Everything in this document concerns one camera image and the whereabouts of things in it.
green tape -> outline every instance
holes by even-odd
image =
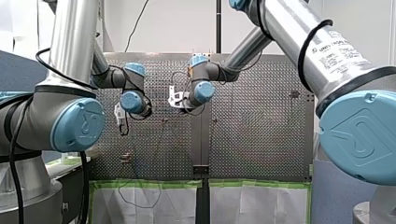
[[[91,181],[95,189],[139,188],[139,189],[198,189],[202,187],[201,180],[191,181],[156,181],[156,180],[98,180]]]
[[[61,165],[76,165],[81,163],[81,158],[68,158],[61,162],[61,159],[47,162],[46,165],[61,164]]]
[[[95,187],[90,184],[90,210],[88,223],[92,224],[93,221],[93,194],[95,193]]]
[[[263,187],[263,188],[281,188],[281,189],[308,189],[309,182],[280,182],[268,180],[251,180],[251,179],[209,179],[209,186],[215,188],[228,187]]]
[[[311,197],[312,197],[312,185],[306,183],[308,192],[306,195],[306,224],[311,224]]]

pegboard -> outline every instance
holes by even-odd
[[[107,58],[109,64],[121,67],[129,62],[146,66],[145,93],[152,102],[153,114],[141,121],[128,119],[129,134],[120,136],[113,115],[120,90],[97,92],[105,108],[106,127],[96,147],[98,157],[92,163],[92,178],[192,179],[191,118],[167,103],[172,72],[186,71],[190,55],[173,60],[158,55],[116,53]],[[186,78],[175,76],[175,80]],[[120,157],[127,153],[132,154],[132,163],[121,164]]]
[[[263,55],[216,90],[208,125],[212,178],[309,180],[314,98],[286,57]]]
[[[190,57],[107,54],[110,64],[138,62],[146,66],[145,92],[152,101],[153,115],[143,121],[129,119],[129,135],[120,136],[113,116],[120,91],[97,92],[105,107],[106,129],[96,146],[92,178],[138,174],[146,179],[193,179],[194,157],[207,155],[207,160],[201,158],[200,162],[205,165],[207,161],[213,178],[304,180],[312,162],[309,138],[314,103],[293,65],[284,56],[262,56],[237,82],[216,84],[211,106],[201,117],[193,118],[180,115],[167,103],[172,72],[186,71]],[[225,57],[213,55],[212,60]],[[175,76],[177,91],[182,91],[185,81],[182,75]],[[204,128],[208,136],[202,134]],[[134,166],[120,163],[120,156],[126,153],[133,155]]]

label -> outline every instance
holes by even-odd
[[[319,45],[311,44],[308,50],[323,72],[340,76],[352,66],[370,63],[338,32],[330,31],[332,40]]]

light blue joint cap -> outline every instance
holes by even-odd
[[[138,114],[143,110],[143,99],[134,91],[125,92],[120,98],[123,110],[131,114]]]
[[[320,143],[341,170],[377,185],[396,185],[396,92],[356,91],[323,113]]]
[[[92,98],[70,104],[52,125],[50,143],[59,152],[80,152],[93,146],[105,125],[105,113]]]
[[[209,102],[214,94],[215,87],[212,83],[208,81],[201,81],[200,83],[198,83],[198,85],[195,86],[194,96],[195,99],[201,104]]]
[[[242,10],[247,0],[229,0],[231,8],[235,10]]]
[[[144,77],[146,75],[146,67],[141,63],[127,63],[124,67],[126,70],[137,73]]]
[[[204,54],[195,54],[190,58],[190,66],[195,67],[200,63],[207,63],[209,59]]]

white paper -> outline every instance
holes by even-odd
[[[121,188],[127,202],[152,206],[159,189]],[[126,203],[118,189],[97,189],[93,194],[92,224],[195,224],[196,189],[162,189],[154,208]]]
[[[241,192],[240,187],[210,188],[210,223],[238,224]]]
[[[307,189],[210,188],[211,223],[305,224]]]

